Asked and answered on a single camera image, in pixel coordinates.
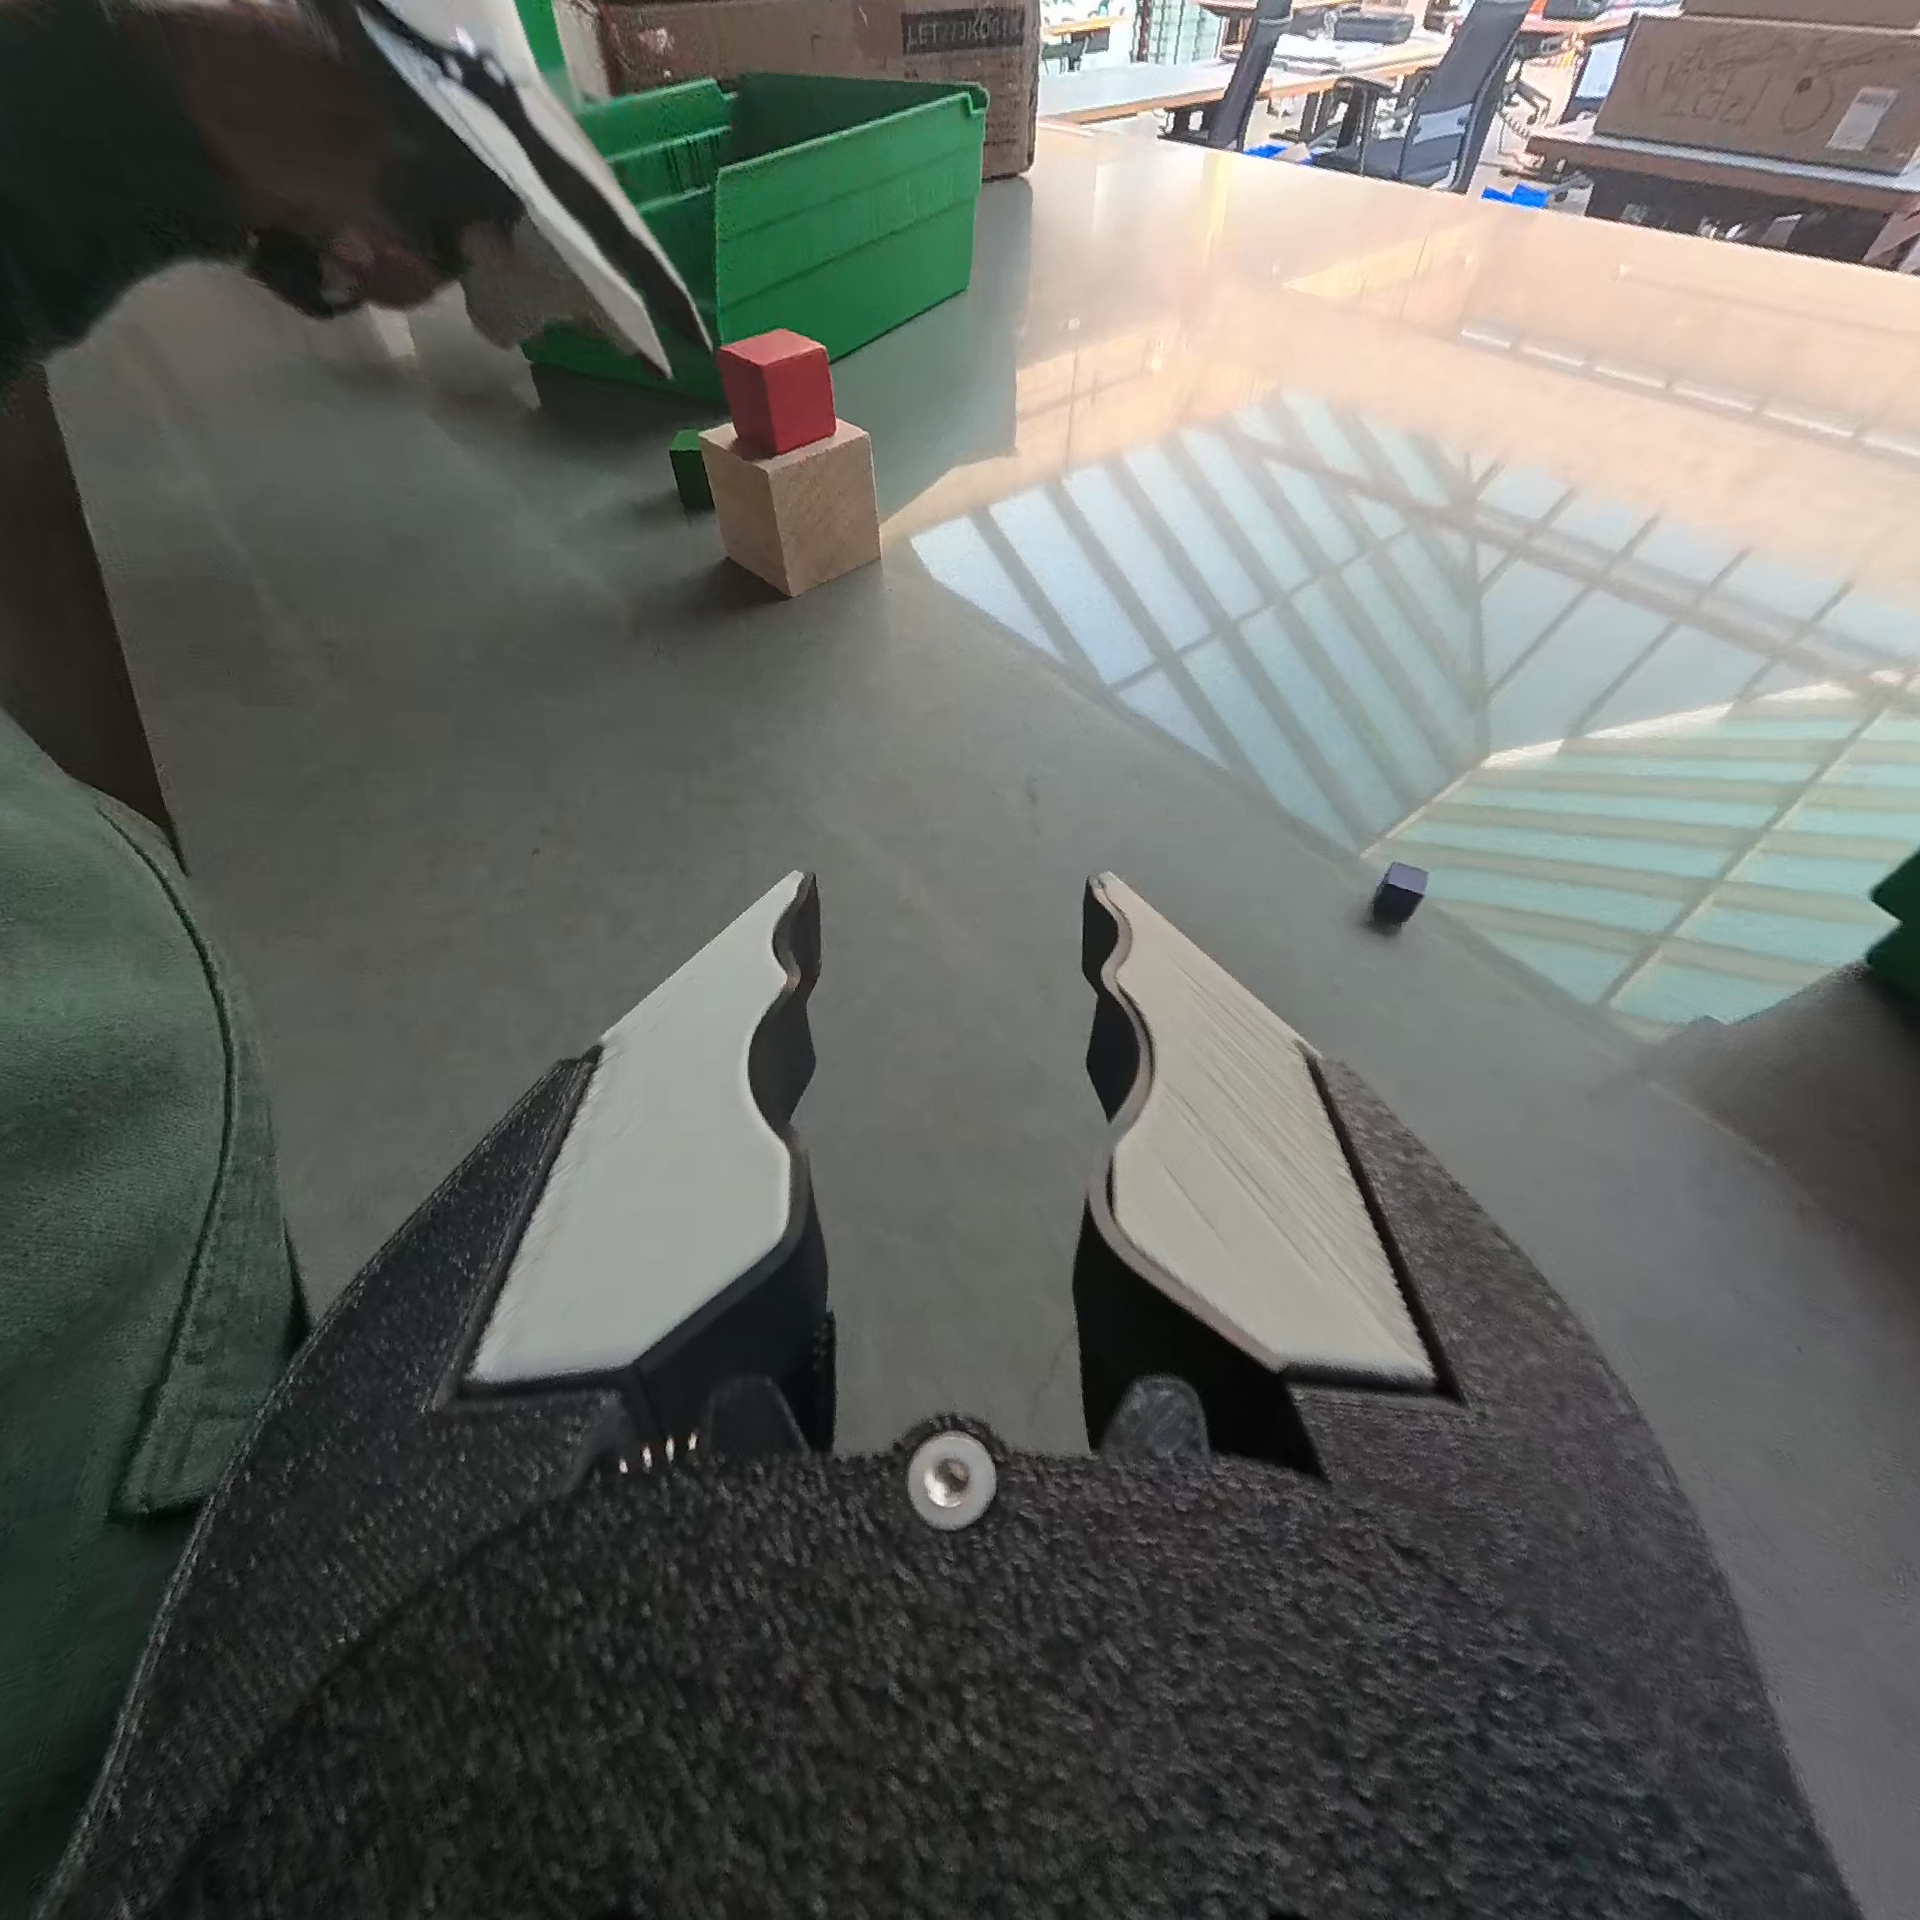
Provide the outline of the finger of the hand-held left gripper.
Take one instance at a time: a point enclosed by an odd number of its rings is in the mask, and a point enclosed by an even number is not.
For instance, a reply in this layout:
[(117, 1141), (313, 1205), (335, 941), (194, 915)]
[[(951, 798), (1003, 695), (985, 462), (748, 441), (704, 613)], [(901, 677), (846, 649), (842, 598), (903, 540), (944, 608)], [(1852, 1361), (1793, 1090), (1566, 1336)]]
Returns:
[(508, 196), (505, 219), (472, 223), (531, 223), (601, 309), (601, 346), (665, 378), (674, 264), (565, 97), (546, 81), (452, 78), (447, 126)]
[[(508, 196), (485, 181), (483, 168), (452, 130), (447, 81), (546, 81), (557, 97), (565, 97), (565, 84), (550, 78), (516, 3), (361, 3), (359, 44), (370, 61), (381, 68), (396, 116), (396, 158), (385, 181), (388, 205), (418, 239), (447, 252), (452, 279), (456, 282), (460, 231), (481, 215), (505, 219)], [(711, 351), (714, 339), (703, 309), (670, 252), (663, 245), (661, 252), (674, 264), (674, 319), (665, 339)]]

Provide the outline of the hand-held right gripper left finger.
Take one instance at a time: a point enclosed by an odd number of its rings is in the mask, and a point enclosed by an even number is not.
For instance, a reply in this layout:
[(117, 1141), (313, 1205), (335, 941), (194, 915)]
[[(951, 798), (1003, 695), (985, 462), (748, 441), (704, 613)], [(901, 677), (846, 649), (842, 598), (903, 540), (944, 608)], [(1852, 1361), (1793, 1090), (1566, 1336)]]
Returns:
[(830, 1264), (792, 1134), (821, 968), (821, 881), (787, 872), (605, 1030), (471, 1344), (471, 1398), (612, 1389), (663, 1458), (718, 1389), (761, 1377), (830, 1446)]

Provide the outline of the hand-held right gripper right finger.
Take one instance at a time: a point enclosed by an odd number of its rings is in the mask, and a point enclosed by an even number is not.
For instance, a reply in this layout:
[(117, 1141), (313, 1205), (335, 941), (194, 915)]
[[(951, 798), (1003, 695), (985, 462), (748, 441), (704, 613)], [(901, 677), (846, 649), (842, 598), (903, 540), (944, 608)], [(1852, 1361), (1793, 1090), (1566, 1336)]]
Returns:
[(1075, 1246), (1093, 1454), (1321, 1471), (1298, 1392), (1440, 1403), (1443, 1356), (1319, 1051), (1120, 877), (1084, 886), (1087, 1077), (1105, 1117)]

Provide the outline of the red wooden cube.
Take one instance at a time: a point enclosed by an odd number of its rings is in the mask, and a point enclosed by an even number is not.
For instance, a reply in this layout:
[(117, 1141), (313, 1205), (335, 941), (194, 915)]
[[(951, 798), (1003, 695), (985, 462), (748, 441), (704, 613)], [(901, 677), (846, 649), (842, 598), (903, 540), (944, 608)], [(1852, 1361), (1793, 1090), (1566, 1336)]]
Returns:
[(830, 351), (790, 326), (714, 353), (732, 433), (748, 458), (769, 462), (835, 436)]

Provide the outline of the green plastic bin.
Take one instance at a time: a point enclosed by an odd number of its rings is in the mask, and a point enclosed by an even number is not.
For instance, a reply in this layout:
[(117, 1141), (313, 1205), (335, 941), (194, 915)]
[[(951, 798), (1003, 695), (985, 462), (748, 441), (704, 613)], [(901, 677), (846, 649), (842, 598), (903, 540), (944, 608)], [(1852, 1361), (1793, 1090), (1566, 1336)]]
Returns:
[(711, 351), (792, 331), (842, 360), (973, 279), (988, 91), (970, 81), (692, 78), (576, 113), (683, 275), (708, 344), (661, 323), (670, 368), (579, 326), (537, 365), (722, 403)]
[(1906, 1011), (1917, 1011), (1917, 872), (1920, 854), (1910, 854), (1872, 888), (1872, 905), (1891, 918), (1891, 927), (1863, 953), (1873, 983)]

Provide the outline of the large plain wooden cube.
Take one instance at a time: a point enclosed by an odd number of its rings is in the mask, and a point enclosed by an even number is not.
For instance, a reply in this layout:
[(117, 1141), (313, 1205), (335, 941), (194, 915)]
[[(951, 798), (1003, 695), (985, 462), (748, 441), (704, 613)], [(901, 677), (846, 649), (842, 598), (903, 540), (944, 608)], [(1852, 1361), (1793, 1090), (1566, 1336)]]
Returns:
[(698, 445), (722, 549), (768, 589), (798, 598), (880, 558), (865, 428), (835, 422), (830, 437), (768, 458), (732, 425), (698, 433)]

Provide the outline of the person's left forearm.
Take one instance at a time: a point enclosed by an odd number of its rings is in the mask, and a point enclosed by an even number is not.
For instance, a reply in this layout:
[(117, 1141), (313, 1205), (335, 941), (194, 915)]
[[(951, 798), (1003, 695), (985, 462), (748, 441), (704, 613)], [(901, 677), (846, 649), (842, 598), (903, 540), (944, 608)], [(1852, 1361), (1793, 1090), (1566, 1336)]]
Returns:
[(252, 231), (115, 3), (3, 3), (3, 381)]

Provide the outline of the person's left hand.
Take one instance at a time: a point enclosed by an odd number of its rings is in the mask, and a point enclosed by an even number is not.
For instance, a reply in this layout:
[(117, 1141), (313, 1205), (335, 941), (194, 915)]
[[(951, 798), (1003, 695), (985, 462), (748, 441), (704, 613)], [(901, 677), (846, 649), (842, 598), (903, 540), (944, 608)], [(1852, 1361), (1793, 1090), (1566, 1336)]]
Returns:
[(409, 311), (521, 208), (372, 44), (361, 3), (131, 3), (228, 193), (246, 264), (310, 316)]

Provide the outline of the big brown cardboard box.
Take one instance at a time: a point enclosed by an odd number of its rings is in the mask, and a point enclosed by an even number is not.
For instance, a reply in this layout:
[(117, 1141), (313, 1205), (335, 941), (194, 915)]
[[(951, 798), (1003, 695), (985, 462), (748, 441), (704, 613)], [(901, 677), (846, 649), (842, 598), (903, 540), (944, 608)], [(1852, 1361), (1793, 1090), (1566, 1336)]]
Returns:
[(748, 73), (966, 81), (988, 95), (982, 181), (1037, 150), (1043, 3), (597, 3), (617, 91)]

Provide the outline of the person's green clothing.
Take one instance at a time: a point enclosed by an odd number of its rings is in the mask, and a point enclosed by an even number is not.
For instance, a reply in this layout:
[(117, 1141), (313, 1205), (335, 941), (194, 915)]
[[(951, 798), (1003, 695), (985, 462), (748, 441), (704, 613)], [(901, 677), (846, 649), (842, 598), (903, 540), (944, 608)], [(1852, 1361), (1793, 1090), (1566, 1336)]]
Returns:
[(3, 1917), (300, 1339), (252, 1019), (168, 844), (3, 723)]

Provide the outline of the long wooden desk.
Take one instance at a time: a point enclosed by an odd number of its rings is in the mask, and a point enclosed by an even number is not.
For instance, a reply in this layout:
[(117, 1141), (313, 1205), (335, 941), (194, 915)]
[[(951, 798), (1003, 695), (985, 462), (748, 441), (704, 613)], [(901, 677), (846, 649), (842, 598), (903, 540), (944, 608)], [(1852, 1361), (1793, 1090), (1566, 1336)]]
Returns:
[[(1401, 81), (1440, 66), (1445, 36), (1409, 34), (1404, 44), (1314, 39), (1281, 36), (1260, 103), (1304, 103), (1330, 91), (1338, 78)], [(1135, 116), (1168, 116), (1225, 97), (1235, 61), (1131, 61), (1116, 68), (1049, 73), (1037, 90), (1037, 119), (1044, 126), (1109, 126)]]

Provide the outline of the black office chair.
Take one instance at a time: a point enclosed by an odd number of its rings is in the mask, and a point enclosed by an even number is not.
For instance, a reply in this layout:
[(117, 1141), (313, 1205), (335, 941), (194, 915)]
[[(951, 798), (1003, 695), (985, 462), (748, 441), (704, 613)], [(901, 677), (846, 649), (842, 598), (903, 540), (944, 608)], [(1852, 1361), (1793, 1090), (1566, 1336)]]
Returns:
[(1221, 97), (1205, 113), (1197, 143), (1207, 150), (1239, 154), (1248, 139), (1248, 126), (1260, 103), (1260, 84), (1272, 61), (1272, 51), (1294, 18), (1294, 3), (1256, 3), (1252, 12), (1248, 36), (1239, 51), (1235, 73)]
[(1308, 168), (1465, 193), (1529, 12), (1532, 3), (1477, 3), (1404, 106), (1392, 106), (1385, 78), (1338, 78), (1338, 120), (1308, 143)]

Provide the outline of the large scribbled cardboard box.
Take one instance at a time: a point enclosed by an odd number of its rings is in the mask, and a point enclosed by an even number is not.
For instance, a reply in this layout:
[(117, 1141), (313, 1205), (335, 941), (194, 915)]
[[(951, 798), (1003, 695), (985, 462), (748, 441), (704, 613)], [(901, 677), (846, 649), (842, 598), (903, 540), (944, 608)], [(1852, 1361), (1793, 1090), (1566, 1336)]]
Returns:
[(1917, 29), (1638, 18), (1596, 133), (1893, 177), (1917, 160)]

